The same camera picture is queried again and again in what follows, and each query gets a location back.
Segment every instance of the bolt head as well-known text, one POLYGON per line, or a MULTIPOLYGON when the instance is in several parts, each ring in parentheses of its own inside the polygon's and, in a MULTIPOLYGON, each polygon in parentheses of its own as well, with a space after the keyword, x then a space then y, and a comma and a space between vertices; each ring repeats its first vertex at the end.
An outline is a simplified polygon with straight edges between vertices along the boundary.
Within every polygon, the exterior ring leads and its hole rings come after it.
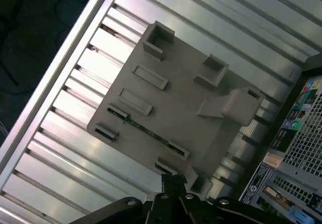
POLYGON ((188 200, 191 200, 191 199, 193 199, 193 195, 192 195, 192 194, 186 194, 186 198, 187 198, 188 200))
POLYGON ((127 202, 128 205, 135 205, 135 200, 130 200, 127 202))
POLYGON ((222 200, 219 201, 219 203, 222 204, 222 205, 228 205, 229 201, 225 200, 225 199, 222 199, 222 200))

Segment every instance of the metal surface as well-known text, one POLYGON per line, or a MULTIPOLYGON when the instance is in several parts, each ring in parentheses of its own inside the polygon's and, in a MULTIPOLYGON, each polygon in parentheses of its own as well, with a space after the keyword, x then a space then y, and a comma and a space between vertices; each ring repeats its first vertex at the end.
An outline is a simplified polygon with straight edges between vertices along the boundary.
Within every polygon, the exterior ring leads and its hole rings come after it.
POLYGON ((0 148, 0 218, 65 223, 104 201, 127 195, 143 200, 146 193, 160 192, 159 175, 85 131, 155 20, 228 63, 265 94, 255 120, 240 130, 212 180, 209 195, 227 195, 303 62, 322 49, 320 7, 320 0, 90 0, 0 148), (57 176, 66 188, 31 172, 30 163, 57 176), (84 190, 89 202, 78 201, 69 185, 84 190))

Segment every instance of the green circuit board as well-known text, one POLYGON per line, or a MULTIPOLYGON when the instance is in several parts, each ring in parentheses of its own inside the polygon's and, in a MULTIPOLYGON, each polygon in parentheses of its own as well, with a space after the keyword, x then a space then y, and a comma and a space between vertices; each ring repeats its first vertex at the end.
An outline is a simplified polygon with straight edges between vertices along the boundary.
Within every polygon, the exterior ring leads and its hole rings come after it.
POLYGON ((114 110, 108 108, 108 112, 112 113, 113 115, 117 116, 118 118, 122 119, 124 122, 130 124, 131 126, 135 127, 136 129, 140 130, 141 132, 144 132, 145 134, 149 135, 156 141, 162 143, 164 146, 172 149, 176 153, 180 154, 181 156, 185 156, 185 153, 178 149, 177 147, 173 146, 172 144, 169 143, 168 140, 162 138, 161 136, 157 135, 156 133, 152 132, 151 130, 147 129, 146 127, 142 126, 141 124, 137 123, 136 121, 132 120, 130 116, 124 117, 121 114, 115 112, 114 110))

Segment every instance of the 3d printed part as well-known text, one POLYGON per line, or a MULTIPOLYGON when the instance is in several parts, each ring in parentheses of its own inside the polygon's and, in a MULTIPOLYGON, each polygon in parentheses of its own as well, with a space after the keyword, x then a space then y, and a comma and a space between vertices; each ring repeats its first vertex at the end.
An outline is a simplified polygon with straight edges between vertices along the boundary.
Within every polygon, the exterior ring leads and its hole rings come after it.
POLYGON ((186 175, 188 189, 205 196, 221 159, 262 100, 227 63, 155 22, 87 129, 153 171, 186 175))

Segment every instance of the dark floor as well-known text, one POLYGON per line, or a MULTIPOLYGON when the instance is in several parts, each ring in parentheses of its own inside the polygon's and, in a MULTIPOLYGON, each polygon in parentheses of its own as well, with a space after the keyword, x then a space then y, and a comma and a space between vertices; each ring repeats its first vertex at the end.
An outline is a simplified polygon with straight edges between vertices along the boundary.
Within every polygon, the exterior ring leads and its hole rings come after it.
MULTIPOLYGON (((17 2, 19 0, 0 0, 0 16, 11 18, 17 2)), ((15 20, 9 24, 0 21, 0 39, 6 26, 11 26, 2 47, 0 45, 0 121, 9 131, 86 2, 21 0, 21 5, 16 7, 15 20)), ((0 131, 0 144, 4 139, 0 131)))

